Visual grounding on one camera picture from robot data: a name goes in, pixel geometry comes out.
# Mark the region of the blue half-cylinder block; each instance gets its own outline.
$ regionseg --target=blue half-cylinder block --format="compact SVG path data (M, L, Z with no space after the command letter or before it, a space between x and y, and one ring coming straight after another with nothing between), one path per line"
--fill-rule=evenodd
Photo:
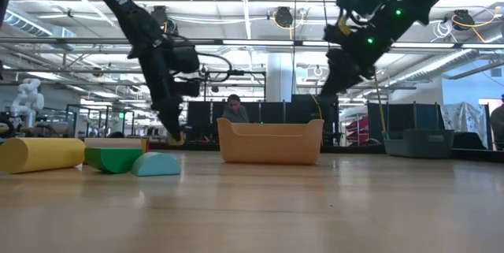
M132 173L138 177L178 175L180 164L173 155L148 152L135 161Z

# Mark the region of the table surface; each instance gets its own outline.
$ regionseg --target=table surface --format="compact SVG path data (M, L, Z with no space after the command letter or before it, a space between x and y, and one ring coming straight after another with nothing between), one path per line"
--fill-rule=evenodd
M318 166L173 152L176 177L88 166L0 176L2 253L502 253L504 165L323 154Z

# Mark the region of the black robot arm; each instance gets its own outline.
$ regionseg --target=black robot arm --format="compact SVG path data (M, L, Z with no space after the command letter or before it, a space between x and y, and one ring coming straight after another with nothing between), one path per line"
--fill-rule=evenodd
M160 24L132 0L103 0L132 45L128 58L138 58L152 98L152 109L175 140L180 140L182 95L198 96L199 81L175 81L175 73L199 69L194 45L163 32Z
M339 44L327 53L330 73L322 95L334 95L374 76L374 64L415 21L429 22L439 0L336 0L338 22L324 30L324 40ZM347 25L348 20L356 25Z

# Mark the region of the person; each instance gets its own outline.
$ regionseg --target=person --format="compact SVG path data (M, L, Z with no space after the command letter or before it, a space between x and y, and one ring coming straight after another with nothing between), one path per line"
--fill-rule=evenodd
M494 132L494 142L497 151L504 150L504 95L502 105L497 107L490 115L491 129Z
M238 95L229 95L228 104L224 107L222 117L231 123L249 123L245 106L242 106Z

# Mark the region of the gray bin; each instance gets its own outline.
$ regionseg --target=gray bin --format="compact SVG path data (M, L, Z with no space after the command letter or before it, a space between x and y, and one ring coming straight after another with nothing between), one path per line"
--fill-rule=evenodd
M407 158L449 158L454 130L408 129L403 133L384 133L385 151Z

